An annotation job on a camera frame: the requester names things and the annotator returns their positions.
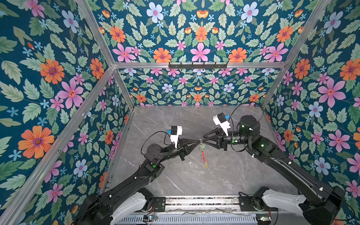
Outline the red key tag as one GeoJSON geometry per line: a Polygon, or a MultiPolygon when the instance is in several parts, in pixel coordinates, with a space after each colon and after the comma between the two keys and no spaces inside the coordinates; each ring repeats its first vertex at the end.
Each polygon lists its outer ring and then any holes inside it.
{"type": "Polygon", "coordinates": [[[202,153],[202,162],[204,164],[206,162],[205,153],[204,153],[204,151],[201,151],[201,153],[202,153]]]}

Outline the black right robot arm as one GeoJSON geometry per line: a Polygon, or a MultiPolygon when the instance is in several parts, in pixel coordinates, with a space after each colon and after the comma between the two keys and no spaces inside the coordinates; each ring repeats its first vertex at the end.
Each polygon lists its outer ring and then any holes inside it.
{"type": "Polygon", "coordinates": [[[331,225],[344,202],[344,190],[323,183],[286,158],[276,143],[261,136],[260,122],[252,115],[242,116],[235,128],[229,119],[223,113],[214,116],[218,128],[204,134],[203,142],[225,151],[229,145],[243,144],[252,158],[277,171],[299,191],[296,195],[261,187],[253,194],[254,208],[277,208],[302,216],[311,225],[331,225]]]}

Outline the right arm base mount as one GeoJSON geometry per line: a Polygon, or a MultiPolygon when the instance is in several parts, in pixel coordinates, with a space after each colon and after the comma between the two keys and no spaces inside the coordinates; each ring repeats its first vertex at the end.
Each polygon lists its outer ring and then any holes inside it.
{"type": "Polygon", "coordinates": [[[248,195],[244,192],[239,192],[238,200],[242,212],[265,212],[278,211],[278,208],[270,207],[263,200],[265,191],[270,190],[268,187],[260,187],[253,195],[248,195]]]}

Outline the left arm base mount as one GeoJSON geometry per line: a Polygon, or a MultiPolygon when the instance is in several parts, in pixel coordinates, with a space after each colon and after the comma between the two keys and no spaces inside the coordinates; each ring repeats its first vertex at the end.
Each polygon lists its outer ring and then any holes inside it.
{"type": "Polygon", "coordinates": [[[166,197],[152,197],[146,200],[142,212],[165,212],[167,198],[166,197]]]}

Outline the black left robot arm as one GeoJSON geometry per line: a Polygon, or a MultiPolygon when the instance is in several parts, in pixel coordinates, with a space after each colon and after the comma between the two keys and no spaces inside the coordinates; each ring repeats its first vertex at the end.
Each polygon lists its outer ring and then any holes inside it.
{"type": "Polygon", "coordinates": [[[182,161],[202,141],[180,139],[178,144],[162,147],[150,144],[144,153],[144,162],[125,181],[108,191],[91,194],[79,207],[79,214],[73,225],[115,225],[129,214],[141,210],[148,198],[152,198],[145,186],[158,178],[165,167],[164,161],[180,157],[182,161]]]}

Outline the silver metal keyring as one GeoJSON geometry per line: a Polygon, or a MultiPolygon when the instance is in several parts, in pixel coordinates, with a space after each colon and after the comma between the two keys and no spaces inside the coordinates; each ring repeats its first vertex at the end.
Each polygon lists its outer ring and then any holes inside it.
{"type": "Polygon", "coordinates": [[[204,144],[204,143],[200,143],[200,144],[199,144],[199,151],[200,151],[200,155],[201,155],[201,156],[202,156],[201,151],[204,151],[204,149],[205,149],[205,144],[204,144]]]}

